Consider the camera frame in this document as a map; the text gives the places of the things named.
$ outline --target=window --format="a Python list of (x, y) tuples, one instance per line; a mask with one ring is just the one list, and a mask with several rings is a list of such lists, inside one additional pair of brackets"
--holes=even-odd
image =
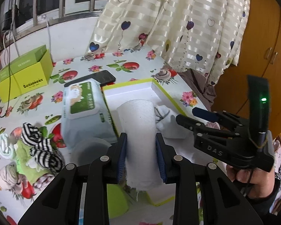
[(91, 0), (5, 0), (1, 6), (0, 32), (3, 37), (3, 27), (10, 28), (11, 9), (14, 11), (14, 35), (16, 40), (29, 33), (46, 26), (46, 15), (50, 25), (78, 18), (77, 15), (83, 13), (84, 17), (98, 16), (107, 0), (95, 0), (94, 7), (91, 8)]

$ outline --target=curtain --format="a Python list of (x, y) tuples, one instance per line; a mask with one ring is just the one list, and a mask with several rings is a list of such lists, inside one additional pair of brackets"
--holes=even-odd
[(215, 85), (237, 66), (249, 7), (250, 0), (109, 0), (85, 57), (147, 43), (176, 71), (194, 69)]

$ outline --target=hand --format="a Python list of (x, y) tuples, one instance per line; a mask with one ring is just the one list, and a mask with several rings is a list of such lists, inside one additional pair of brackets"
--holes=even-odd
[[(242, 183), (247, 183), (250, 177), (250, 170), (238, 171), (227, 165), (226, 171), (228, 178), (232, 182), (238, 180)], [(255, 184), (247, 195), (250, 199), (265, 198), (269, 196), (273, 192), (275, 184), (274, 168), (272, 168), (270, 172), (263, 171), (259, 168), (254, 169), (250, 183)]]

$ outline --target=black smartphone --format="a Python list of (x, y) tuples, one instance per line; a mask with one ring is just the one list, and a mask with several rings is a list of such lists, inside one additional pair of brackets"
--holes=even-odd
[(71, 84), (76, 84), (76, 83), (79, 83), (81, 81), (88, 80), (88, 79), (94, 79), (94, 80), (98, 81), (100, 83), (101, 87), (116, 81), (116, 78), (109, 71), (103, 70), (103, 71), (100, 71), (97, 73), (86, 75), (79, 79), (72, 80), (70, 82), (67, 82), (64, 84), (64, 86), (68, 87)]

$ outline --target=floral tablecloth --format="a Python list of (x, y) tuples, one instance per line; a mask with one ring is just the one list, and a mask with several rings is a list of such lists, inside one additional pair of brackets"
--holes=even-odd
[[(94, 55), (94, 59), (87, 60), (84, 57), (66, 59), (53, 63), (53, 65), (51, 80), (47, 86), (11, 100), (8, 109), (7, 103), (0, 104), (1, 115), (7, 110), (6, 116), (0, 118), (0, 134), (7, 133), (17, 138), (23, 123), (31, 123), (42, 128), (43, 135), (52, 139), (63, 154), (66, 163), (69, 162), (69, 153), (60, 135), (60, 118), (64, 83), (72, 79), (78, 79), (101, 70), (108, 70), (113, 74), (116, 77), (115, 83), (155, 78), (189, 116), (192, 116), (191, 110), (194, 106), (205, 109), (183, 79), (161, 57), (156, 56), (155, 52), (147, 45), (140, 44), (138, 48), (113, 54), (98, 53)], [(185, 145), (173, 142), (173, 146), (178, 154), (193, 162), (205, 165), (212, 161), (212, 157), (194, 149), (193, 143)], [(15, 159), (8, 160), (0, 156), (0, 170), (4, 167), (10, 169), (9, 178), (19, 177)], [(25, 180), (25, 176), (19, 180), (20, 182), (9, 190), (0, 187), (0, 210), (12, 225), (18, 223), (49, 182), (44, 179), (42, 184), (30, 184)], [(135, 209), (130, 208), (130, 211), (134, 211), (131, 212), (131, 215), (128, 211), (124, 215), (124, 220), (118, 217), (112, 219), (111, 224), (138, 225), (139, 223), (159, 222), (171, 224), (173, 205), (174, 202), (168, 202), (163, 205), (164, 207), (155, 210), (151, 209), (149, 204), (142, 205), (141, 211), (144, 215), (138, 211), (138, 216), (135, 216)]]

